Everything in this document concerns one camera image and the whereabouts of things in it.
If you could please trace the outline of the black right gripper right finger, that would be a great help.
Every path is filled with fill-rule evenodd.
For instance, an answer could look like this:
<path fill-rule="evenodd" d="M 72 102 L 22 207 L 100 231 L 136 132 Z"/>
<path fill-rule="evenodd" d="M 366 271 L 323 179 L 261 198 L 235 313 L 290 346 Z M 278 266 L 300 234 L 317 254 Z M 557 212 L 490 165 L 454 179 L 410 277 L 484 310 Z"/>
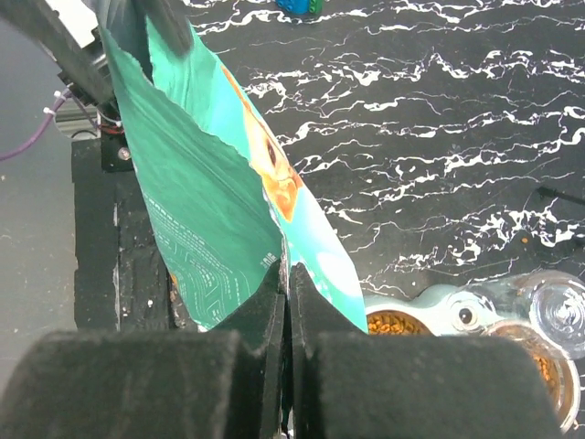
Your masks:
<path fill-rule="evenodd" d="M 532 358 L 500 337 L 370 336 L 290 273 L 298 438 L 558 438 Z"/>

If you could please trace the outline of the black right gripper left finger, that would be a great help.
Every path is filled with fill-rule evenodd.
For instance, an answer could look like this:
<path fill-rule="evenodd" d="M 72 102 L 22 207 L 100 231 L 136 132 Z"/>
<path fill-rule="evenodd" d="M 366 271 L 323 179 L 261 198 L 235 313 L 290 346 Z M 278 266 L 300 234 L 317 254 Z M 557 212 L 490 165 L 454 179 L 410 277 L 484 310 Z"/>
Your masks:
<path fill-rule="evenodd" d="M 4 438 L 277 438 L 285 297 L 270 267 L 214 329 L 53 332 L 17 364 Z"/>

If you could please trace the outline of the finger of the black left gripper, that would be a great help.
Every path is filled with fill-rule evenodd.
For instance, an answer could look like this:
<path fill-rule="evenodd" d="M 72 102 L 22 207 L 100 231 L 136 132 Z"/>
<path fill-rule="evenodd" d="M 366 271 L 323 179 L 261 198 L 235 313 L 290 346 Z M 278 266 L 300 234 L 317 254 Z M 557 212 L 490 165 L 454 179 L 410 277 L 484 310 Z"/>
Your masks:
<path fill-rule="evenodd" d="M 137 0 L 133 2 L 144 17 L 148 17 L 175 56 L 183 58 L 192 48 L 191 25 L 167 0 Z"/>

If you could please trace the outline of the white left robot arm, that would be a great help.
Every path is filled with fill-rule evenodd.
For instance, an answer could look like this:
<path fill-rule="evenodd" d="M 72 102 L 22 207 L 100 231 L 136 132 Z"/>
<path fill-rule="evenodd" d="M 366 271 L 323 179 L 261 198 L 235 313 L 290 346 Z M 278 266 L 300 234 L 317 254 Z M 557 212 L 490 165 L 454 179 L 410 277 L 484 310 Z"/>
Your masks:
<path fill-rule="evenodd" d="M 179 58 L 193 47 L 192 27 L 172 1 L 86 1 L 84 5 L 95 13 L 99 27 L 139 61 L 147 77 L 152 76 L 146 54 L 147 22 Z M 93 103 L 115 101 L 112 81 L 100 70 L 104 64 L 81 47 L 48 2 L 3 1 L 1 17 L 48 50 L 62 68 L 66 84 L 75 84 Z"/>

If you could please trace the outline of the green pet food bag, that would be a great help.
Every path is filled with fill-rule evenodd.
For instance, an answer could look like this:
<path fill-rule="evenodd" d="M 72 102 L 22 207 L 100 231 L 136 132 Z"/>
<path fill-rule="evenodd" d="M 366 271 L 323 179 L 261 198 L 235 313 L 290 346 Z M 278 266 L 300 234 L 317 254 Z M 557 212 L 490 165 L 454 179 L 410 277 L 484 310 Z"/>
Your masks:
<path fill-rule="evenodd" d="M 146 23 L 151 77 L 99 30 L 156 244 L 191 319 L 211 329 L 257 292 L 274 263 L 283 274 L 301 264 L 318 292 L 366 329 L 355 265 L 268 124 L 195 29 L 179 58 Z"/>

